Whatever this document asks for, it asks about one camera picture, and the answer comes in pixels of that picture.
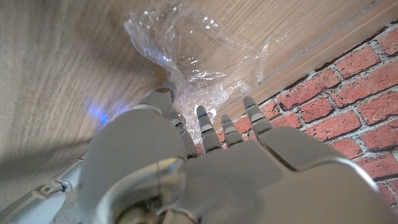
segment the blue light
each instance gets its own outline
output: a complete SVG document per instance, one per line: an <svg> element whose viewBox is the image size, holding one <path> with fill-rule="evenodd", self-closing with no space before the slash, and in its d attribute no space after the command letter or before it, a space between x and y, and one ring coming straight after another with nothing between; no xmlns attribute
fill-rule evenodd
<svg viewBox="0 0 398 224"><path fill-rule="evenodd" d="M92 100L87 100L86 106L89 115L96 121L96 132L104 128L113 118L129 109L128 104L124 102L116 103L113 108L109 108L108 111L102 108L102 106L93 103Z"/></svg>

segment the clear plastic bag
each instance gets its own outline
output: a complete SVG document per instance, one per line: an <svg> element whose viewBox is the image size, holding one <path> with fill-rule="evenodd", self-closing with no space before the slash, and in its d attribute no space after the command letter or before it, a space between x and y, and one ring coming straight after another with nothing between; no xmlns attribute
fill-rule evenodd
<svg viewBox="0 0 398 224"><path fill-rule="evenodd" d="M228 35L195 1L146 1L124 27L137 51L169 72L177 87L174 107L195 143L201 139L197 106L214 119L263 80L264 52Z"/></svg>

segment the wood grain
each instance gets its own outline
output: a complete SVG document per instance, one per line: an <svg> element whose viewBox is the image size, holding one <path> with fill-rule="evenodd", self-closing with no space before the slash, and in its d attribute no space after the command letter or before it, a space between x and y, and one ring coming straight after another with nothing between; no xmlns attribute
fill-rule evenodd
<svg viewBox="0 0 398 224"><path fill-rule="evenodd" d="M268 75L372 2L203 0L202 4L237 39L259 50L269 44ZM123 28L129 11L143 3L0 1L0 210L64 170L84 153L107 119L165 80L165 70L139 55ZM392 3L379 1L372 13L351 21L323 40L322 47L301 57L300 70L294 69L300 64L292 63L289 72L281 70L275 76L273 85L268 82L264 85L269 88L256 88L251 94L257 101L265 100L372 34L391 18L375 12ZM396 12L394 4L388 13ZM375 22L367 24L373 18ZM364 27L355 30L361 24ZM220 61L229 59L220 51L215 55ZM252 74L243 72L231 80L237 78L257 84ZM223 112L237 117L243 113L240 101L238 105Z"/></svg>

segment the red brick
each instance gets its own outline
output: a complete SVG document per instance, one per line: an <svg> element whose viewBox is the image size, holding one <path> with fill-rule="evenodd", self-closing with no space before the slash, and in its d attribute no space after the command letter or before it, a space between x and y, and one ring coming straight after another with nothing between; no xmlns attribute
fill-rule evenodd
<svg viewBox="0 0 398 224"><path fill-rule="evenodd" d="M398 146L398 119L360 136L370 150L390 149Z"/></svg>
<svg viewBox="0 0 398 224"><path fill-rule="evenodd" d="M398 195L398 180L392 180L387 183L390 186L391 190Z"/></svg>
<svg viewBox="0 0 398 224"><path fill-rule="evenodd" d="M384 198L387 204L394 205L396 201L390 190L387 188L387 186L384 184L378 184L377 186L379 187L381 196Z"/></svg>
<svg viewBox="0 0 398 224"><path fill-rule="evenodd" d="M282 109L289 110L313 98L323 90L331 88L339 83L340 80L332 70L324 70L310 80L306 80L293 87L291 90L281 94L277 99L282 105Z"/></svg>
<svg viewBox="0 0 398 224"><path fill-rule="evenodd" d="M356 163L373 179L380 179L398 174L398 162L389 152L376 158L360 159Z"/></svg>
<svg viewBox="0 0 398 224"><path fill-rule="evenodd" d="M221 143L225 142L224 131L222 129L217 131L217 136Z"/></svg>
<svg viewBox="0 0 398 224"><path fill-rule="evenodd" d="M322 121L305 130L305 132L321 141L326 141L361 127L359 119L350 111Z"/></svg>
<svg viewBox="0 0 398 224"><path fill-rule="evenodd" d="M203 145L201 143L198 143L195 146L196 146L197 151L198 151L199 154L204 154L205 153L205 150L204 150Z"/></svg>
<svg viewBox="0 0 398 224"><path fill-rule="evenodd" d="M398 28L394 29L377 41L386 54L395 54L398 51Z"/></svg>
<svg viewBox="0 0 398 224"><path fill-rule="evenodd" d="M296 114L293 114L293 113L288 113L287 115L283 115L280 118L277 118L277 119L271 121L271 123L276 128L280 127L280 126L291 126L293 128L301 127L299 118L297 117Z"/></svg>
<svg viewBox="0 0 398 224"><path fill-rule="evenodd" d="M243 118L241 118L238 121L234 122L235 128L240 132L240 133L245 133L246 131L249 131L251 129L251 123L249 120L249 117L246 115Z"/></svg>
<svg viewBox="0 0 398 224"><path fill-rule="evenodd" d="M323 118L333 111L330 102L325 97L319 97L301 108L302 118L306 123Z"/></svg>
<svg viewBox="0 0 398 224"><path fill-rule="evenodd" d="M331 97L340 108L398 84L398 60L385 64L366 77L347 83Z"/></svg>
<svg viewBox="0 0 398 224"><path fill-rule="evenodd" d="M383 121L398 114L398 92L390 92L367 103L358 105L358 111L367 124Z"/></svg>
<svg viewBox="0 0 398 224"><path fill-rule="evenodd" d="M274 100L271 100L269 103L265 104L261 108L261 111L264 113L267 119L271 119L279 115L279 110Z"/></svg>
<svg viewBox="0 0 398 224"><path fill-rule="evenodd" d="M335 65L341 75L347 79L379 62L381 60L376 52L370 46L366 46L342 58Z"/></svg>
<svg viewBox="0 0 398 224"><path fill-rule="evenodd" d="M334 142L331 146L341 152L348 159L352 159L363 154L359 145L350 138Z"/></svg>

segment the white robotic hand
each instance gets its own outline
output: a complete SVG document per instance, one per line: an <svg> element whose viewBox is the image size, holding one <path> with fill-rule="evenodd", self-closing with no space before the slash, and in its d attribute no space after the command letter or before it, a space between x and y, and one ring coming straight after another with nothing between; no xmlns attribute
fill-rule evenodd
<svg viewBox="0 0 398 224"><path fill-rule="evenodd" d="M222 149L199 106L199 155L172 108L173 92L166 84L110 122L84 163L6 208L1 223L50 222L80 166L84 223L398 223L365 171L299 130L273 128L249 97L256 140L243 141L224 115Z"/></svg>

